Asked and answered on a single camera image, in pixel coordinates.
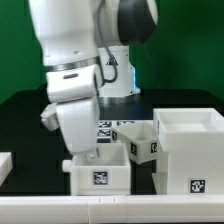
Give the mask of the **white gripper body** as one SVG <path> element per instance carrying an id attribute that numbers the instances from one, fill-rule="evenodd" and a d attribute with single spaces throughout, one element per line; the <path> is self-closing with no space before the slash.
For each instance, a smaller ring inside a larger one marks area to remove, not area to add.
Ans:
<path id="1" fill-rule="evenodd" d="M 58 103 L 56 115 L 65 145 L 71 155 L 96 151 L 99 105 L 96 97 Z"/>

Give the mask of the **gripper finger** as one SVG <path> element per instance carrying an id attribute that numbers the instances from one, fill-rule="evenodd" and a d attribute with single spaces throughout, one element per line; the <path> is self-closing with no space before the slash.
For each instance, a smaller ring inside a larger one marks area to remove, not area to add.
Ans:
<path id="1" fill-rule="evenodd" d="M 100 157 L 99 149 L 95 148 L 91 153 L 88 154 L 89 159 L 96 159 Z"/>

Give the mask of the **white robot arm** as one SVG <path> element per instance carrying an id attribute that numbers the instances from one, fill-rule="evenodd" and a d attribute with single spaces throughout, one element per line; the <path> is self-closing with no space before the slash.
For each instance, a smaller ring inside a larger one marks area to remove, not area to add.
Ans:
<path id="1" fill-rule="evenodd" d="M 97 148 L 98 89 L 107 80 L 100 48 L 146 42 L 158 24 L 155 0 L 28 0 L 54 110 L 45 126 L 60 128 L 73 156 Z"/>

